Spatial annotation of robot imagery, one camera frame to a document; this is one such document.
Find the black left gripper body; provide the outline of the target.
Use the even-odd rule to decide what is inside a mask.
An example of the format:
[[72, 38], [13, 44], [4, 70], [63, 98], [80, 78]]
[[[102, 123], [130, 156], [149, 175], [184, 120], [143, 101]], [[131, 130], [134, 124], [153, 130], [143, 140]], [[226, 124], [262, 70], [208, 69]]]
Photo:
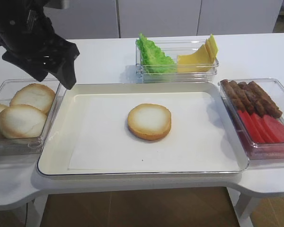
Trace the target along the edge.
[[0, 0], [2, 59], [11, 64], [63, 64], [64, 39], [44, 14], [47, 0]]

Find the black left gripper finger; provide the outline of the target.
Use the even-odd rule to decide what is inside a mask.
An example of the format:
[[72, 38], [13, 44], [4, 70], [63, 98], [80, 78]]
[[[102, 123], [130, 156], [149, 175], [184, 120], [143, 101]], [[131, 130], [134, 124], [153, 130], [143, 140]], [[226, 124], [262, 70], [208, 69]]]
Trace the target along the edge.
[[2, 55], [2, 59], [22, 69], [24, 72], [29, 74], [32, 78], [34, 78], [37, 81], [43, 81], [48, 75], [48, 72], [46, 72], [42, 67], [29, 63], [28, 61], [21, 59], [19, 57], [16, 57], [15, 55], [13, 55], [8, 51], [6, 51]]
[[54, 39], [44, 54], [44, 70], [55, 76], [67, 89], [76, 84], [74, 61], [80, 52], [76, 44], [64, 39]]

